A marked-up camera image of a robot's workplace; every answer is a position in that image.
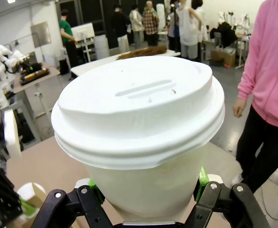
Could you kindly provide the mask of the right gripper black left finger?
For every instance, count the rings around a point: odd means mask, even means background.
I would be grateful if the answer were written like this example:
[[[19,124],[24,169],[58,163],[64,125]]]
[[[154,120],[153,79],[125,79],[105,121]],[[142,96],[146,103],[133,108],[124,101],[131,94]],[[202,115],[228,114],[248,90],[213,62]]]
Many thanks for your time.
[[[47,195],[31,228],[71,228],[80,216],[85,217],[89,228],[113,228],[102,208],[104,201],[91,178],[78,180],[70,193],[55,189]]]

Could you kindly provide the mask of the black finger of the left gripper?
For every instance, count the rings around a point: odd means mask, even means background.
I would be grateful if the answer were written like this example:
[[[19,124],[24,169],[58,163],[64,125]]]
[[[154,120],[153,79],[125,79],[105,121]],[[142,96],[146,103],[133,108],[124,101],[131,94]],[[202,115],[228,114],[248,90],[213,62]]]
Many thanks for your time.
[[[24,199],[20,199],[20,202],[24,215],[33,215],[38,211],[36,207],[28,204]]]

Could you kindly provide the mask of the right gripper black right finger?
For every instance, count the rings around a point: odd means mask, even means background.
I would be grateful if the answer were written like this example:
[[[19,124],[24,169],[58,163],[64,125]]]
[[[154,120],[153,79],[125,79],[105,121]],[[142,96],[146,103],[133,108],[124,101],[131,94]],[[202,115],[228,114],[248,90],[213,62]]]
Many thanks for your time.
[[[182,228],[206,228],[214,212],[221,213],[231,228],[271,228],[250,188],[238,183],[228,188],[211,181],[201,168],[194,190],[196,204]]]

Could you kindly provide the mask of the white paper cup with lid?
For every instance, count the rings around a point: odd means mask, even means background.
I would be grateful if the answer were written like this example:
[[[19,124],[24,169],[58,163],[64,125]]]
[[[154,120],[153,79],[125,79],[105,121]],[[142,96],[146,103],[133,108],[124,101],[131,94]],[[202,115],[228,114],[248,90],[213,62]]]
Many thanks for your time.
[[[151,169],[86,166],[105,198],[126,221],[176,220],[189,204],[209,143]]]

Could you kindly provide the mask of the white plastic cup lid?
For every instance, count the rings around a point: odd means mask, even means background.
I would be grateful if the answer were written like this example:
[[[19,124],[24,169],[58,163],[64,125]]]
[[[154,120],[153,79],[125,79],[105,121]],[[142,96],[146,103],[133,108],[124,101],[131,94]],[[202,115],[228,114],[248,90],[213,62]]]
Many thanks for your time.
[[[203,63],[134,57],[69,83],[52,113],[62,150],[86,165],[140,170],[205,145],[225,116],[224,91]]]

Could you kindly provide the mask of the person's right forearm pink sleeve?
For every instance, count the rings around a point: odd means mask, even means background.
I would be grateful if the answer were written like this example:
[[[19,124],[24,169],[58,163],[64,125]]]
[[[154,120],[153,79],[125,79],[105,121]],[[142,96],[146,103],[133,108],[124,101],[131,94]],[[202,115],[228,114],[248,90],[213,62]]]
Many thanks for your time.
[[[247,100],[249,94],[251,94],[256,82],[256,71],[258,66],[260,49],[255,47],[253,43],[249,45],[248,58],[246,60],[243,75],[240,83],[238,84],[238,98]]]

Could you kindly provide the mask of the white open paper cup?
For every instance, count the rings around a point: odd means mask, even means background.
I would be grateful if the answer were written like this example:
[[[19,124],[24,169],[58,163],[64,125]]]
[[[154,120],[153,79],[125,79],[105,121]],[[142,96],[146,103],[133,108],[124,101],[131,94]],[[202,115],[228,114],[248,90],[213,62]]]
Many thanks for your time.
[[[41,193],[46,194],[45,189],[35,182],[28,182],[21,186],[17,193],[21,196],[22,199],[28,201],[29,199],[40,196]]]

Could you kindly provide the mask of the person's right hand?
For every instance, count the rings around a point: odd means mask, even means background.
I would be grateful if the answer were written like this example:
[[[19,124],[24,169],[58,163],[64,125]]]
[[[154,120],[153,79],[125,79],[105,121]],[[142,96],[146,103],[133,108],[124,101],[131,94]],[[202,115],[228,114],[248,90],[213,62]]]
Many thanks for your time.
[[[245,99],[237,98],[233,106],[233,115],[237,118],[242,117],[243,110],[246,107],[247,101]]]

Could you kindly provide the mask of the black and yellow device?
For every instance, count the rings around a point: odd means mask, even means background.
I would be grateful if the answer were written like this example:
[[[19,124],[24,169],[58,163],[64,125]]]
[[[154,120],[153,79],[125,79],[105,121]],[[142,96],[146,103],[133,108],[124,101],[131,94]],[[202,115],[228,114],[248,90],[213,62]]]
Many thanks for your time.
[[[41,63],[24,63],[21,66],[20,84],[22,86],[26,85],[32,81],[49,75],[49,73],[49,69],[44,68]]]

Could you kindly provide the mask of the wooden top workbench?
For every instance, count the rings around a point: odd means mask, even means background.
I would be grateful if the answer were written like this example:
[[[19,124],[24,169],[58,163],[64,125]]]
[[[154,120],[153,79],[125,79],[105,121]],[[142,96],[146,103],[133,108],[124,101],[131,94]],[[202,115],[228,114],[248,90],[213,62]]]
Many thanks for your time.
[[[36,119],[41,117],[42,115],[46,115],[47,118],[48,118],[48,121],[49,122],[51,121],[51,111],[52,111],[52,109],[49,108],[49,106],[46,103],[46,98],[44,97],[44,95],[42,94],[41,89],[40,89],[40,83],[44,82],[44,81],[46,81],[48,79],[51,79],[53,77],[58,77],[60,75],[59,70],[57,70],[55,67],[53,67],[49,63],[44,62],[44,63],[42,63],[42,66],[44,68],[49,69],[49,71],[50,71],[49,75],[44,76],[42,78],[39,78],[39,79],[37,79],[35,81],[32,81],[32,82],[30,82],[30,83],[28,83],[26,85],[21,85],[20,84],[20,73],[17,73],[15,75],[14,87],[13,87],[13,93],[15,95],[21,95],[23,98],[27,98],[27,99],[28,99],[28,97],[26,95],[25,90],[30,88],[30,87],[34,87],[35,88],[35,90],[36,90],[35,91],[35,95],[39,98],[39,101],[40,101],[40,103],[42,105],[42,108],[44,110],[44,112],[42,112],[40,115],[35,115],[32,107],[31,107],[31,105],[29,103],[29,107],[32,109],[33,114],[34,114],[35,124],[36,124]]]

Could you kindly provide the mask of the black waste bin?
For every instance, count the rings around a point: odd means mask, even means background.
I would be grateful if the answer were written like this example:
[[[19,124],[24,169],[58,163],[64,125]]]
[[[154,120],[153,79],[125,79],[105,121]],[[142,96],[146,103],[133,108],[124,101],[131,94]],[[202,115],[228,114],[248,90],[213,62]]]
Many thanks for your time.
[[[69,73],[69,66],[66,59],[62,59],[59,61],[59,70],[61,75]]]

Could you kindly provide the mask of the person in pink hoodie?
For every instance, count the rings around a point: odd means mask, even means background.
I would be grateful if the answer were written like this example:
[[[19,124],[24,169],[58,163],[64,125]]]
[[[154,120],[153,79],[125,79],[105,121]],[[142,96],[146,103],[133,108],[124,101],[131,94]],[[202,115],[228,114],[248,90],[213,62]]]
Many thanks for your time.
[[[265,0],[250,39],[259,47],[252,103],[236,149],[242,172],[232,184],[244,183],[252,192],[278,169],[278,0]]]

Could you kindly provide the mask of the cardboard box on floor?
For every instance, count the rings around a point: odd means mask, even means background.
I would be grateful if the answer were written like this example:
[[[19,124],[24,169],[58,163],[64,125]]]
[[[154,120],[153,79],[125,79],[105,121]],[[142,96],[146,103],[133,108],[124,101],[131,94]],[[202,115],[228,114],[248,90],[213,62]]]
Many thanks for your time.
[[[224,51],[212,50],[211,60],[222,62],[224,65],[228,65],[229,67],[234,67],[236,62],[236,51],[227,53]]]

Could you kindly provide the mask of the white background desk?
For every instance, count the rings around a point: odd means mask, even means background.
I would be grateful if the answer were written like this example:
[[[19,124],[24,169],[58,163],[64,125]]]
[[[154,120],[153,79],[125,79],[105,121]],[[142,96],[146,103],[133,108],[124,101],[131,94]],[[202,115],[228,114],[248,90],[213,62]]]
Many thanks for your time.
[[[235,66],[235,69],[240,69],[245,66],[245,62],[248,56],[250,35],[236,33],[236,37],[237,37],[236,49],[238,50],[239,53],[239,61],[238,61],[238,65]]]

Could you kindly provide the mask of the grey lidded plastic box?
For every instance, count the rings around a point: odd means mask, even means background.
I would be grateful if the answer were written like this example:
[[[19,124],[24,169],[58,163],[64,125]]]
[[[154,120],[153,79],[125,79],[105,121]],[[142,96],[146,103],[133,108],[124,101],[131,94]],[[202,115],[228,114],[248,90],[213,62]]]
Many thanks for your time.
[[[233,55],[236,52],[236,49],[233,47],[225,47],[225,48],[219,47],[218,51],[226,53],[228,55]]]

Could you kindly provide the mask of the short white foam roll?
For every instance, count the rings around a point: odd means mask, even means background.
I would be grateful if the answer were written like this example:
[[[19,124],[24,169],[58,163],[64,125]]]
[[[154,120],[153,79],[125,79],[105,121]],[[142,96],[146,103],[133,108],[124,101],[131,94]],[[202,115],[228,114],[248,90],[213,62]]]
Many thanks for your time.
[[[94,46],[97,60],[110,56],[108,40],[105,34],[94,37]]]

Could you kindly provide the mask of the brown fur piece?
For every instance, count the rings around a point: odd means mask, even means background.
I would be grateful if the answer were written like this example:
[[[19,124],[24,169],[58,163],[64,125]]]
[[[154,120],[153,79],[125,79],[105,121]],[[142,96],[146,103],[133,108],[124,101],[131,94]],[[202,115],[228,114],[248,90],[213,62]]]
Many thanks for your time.
[[[166,46],[152,46],[140,50],[135,50],[127,54],[119,55],[117,57],[117,60],[129,59],[134,57],[155,56],[159,54],[164,54],[166,53],[166,51],[167,51]]]

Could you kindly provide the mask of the black jacket on rack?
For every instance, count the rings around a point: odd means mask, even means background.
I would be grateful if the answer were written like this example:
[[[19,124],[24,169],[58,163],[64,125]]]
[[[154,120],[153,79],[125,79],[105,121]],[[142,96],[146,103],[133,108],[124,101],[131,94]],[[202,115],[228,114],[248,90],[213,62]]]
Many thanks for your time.
[[[230,46],[238,40],[235,31],[231,28],[231,25],[227,22],[220,23],[217,28],[213,28],[210,31],[210,38],[215,39],[215,32],[221,33],[221,43],[223,47]]]

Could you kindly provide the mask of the white box machine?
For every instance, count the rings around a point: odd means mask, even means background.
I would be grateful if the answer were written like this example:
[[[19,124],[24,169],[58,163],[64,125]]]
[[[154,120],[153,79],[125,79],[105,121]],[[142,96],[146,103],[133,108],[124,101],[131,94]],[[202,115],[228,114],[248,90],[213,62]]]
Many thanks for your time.
[[[92,23],[75,26],[71,28],[75,41],[79,46],[93,43],[95,31]]]

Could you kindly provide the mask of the person in green shirt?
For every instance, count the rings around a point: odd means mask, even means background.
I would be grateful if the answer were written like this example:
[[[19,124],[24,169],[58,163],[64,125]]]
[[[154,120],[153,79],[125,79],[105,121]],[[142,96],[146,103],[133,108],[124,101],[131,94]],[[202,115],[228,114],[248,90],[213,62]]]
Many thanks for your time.
[[[78,66],[76,41],[72,33],[70,24],[67,22],[68,10],[61,11],[59,29],[64,47],[66,48],[71,68]]]

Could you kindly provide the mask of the person in white sleeveless shirt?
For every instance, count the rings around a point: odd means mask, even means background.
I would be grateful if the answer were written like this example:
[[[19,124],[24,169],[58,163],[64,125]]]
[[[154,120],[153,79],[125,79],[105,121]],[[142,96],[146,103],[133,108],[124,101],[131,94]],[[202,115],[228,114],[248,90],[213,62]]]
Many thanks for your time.
[[[181,56],[195,61],[198,57],[198,30],[202,21],[193,8],[186,5],[186,0],[180,0],[180,7],[176,10],[179,18],[179,35]]]

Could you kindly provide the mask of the person in white coat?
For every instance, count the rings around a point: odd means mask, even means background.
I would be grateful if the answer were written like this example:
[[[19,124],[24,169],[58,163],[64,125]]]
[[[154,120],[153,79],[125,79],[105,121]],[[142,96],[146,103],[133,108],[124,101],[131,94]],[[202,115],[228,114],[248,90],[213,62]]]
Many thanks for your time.
[[[206,14],[203,8],[203,0],[192,0],[191,7],[195,10],[196,14],[201,19],[201,26],[199,26],[199,22],[197,21],[197,19],[195,19],[198,42],[202,43],[203,41],[208,41]]]

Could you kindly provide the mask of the person in black clothes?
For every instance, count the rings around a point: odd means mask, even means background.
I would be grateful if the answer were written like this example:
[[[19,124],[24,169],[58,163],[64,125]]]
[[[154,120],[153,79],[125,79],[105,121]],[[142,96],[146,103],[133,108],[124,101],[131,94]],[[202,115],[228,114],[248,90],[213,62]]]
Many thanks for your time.
[[[127,29],[130,25],[130,20],[122,13],[120,5],[114,5],[114,11],[111,17],[111,27],[115,33],[120,52],[128,52],[129,42]]]

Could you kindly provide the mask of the person in blue top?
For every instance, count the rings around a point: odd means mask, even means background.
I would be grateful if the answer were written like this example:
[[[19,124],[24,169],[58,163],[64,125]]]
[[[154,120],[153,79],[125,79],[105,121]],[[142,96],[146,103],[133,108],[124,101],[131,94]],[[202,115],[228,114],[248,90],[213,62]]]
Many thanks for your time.
[[[176,13],[177,8],[180,6],[180,0],[171,0],[171,13],[170,24],[168,30],[169,49],[175,52],[181,51],[180,35],[179,35],[179,19]]]

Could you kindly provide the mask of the white background robot arms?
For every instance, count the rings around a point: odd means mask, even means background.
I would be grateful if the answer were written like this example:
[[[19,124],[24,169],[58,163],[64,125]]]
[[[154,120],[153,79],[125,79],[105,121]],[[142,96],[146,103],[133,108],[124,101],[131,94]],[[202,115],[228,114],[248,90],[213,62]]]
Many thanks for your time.
[[[218,24],[227,23],[233,30],[242,30],[243,33],[248,33],[250,29],[250,17],[248,14],[242,14],[238,19],[234,16],[233,11],[218,12]]]

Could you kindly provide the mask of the person in pale grey jacket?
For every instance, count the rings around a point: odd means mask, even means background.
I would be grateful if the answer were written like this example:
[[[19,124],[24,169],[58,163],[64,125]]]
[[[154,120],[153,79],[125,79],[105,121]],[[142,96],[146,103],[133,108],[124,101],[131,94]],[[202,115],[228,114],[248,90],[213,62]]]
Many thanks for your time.
[[[137,4],[134,4],[132,6],[129,18],[131,21],[131,28],[134,35],[134,47],[137,50],[141,48],[141,31],[143,30],[142,16],[139,12]]]

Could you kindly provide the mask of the person in plaid shirt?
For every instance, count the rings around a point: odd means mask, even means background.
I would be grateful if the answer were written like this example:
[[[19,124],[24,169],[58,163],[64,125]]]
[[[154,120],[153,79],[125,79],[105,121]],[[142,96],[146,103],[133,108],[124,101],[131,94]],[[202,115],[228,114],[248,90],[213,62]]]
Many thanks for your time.
[[[143,26],[149,47],[158,46],[158,24],[159,18],[153,8],[152,1],[147,1],[143,11]]]

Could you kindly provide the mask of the tall white foam roll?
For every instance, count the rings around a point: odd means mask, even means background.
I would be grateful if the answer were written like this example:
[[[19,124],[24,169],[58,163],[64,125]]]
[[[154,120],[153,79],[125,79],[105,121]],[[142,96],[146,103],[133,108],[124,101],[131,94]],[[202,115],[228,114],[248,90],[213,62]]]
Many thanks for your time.
[[[166,25],[164,4],[157,4],[156,5],[156,11],[157,11],[158,18],[159,18],[158,29],[162,30]]]

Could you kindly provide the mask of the grey metal frame table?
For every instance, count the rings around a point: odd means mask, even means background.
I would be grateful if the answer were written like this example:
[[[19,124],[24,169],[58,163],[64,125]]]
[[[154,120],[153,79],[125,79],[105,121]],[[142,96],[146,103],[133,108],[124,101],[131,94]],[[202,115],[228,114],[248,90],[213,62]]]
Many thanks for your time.
[[[15,95],[10,99],[10,106],[0,110],[0,116],[4,111],[10,109],[14,112],[16,118],[21,150],[24,151],[41,142],[41,137],[35,124],[33,111],[29,107],[28,99],[23,98],[21,95]]]

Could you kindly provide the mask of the metal wall panel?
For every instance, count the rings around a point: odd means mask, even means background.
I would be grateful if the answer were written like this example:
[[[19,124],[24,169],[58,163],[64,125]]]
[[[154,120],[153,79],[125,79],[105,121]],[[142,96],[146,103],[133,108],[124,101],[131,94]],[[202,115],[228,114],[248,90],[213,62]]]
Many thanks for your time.
[[[35,48],[51,43],[50,31],[46,21],[32,25],[30,30]]]

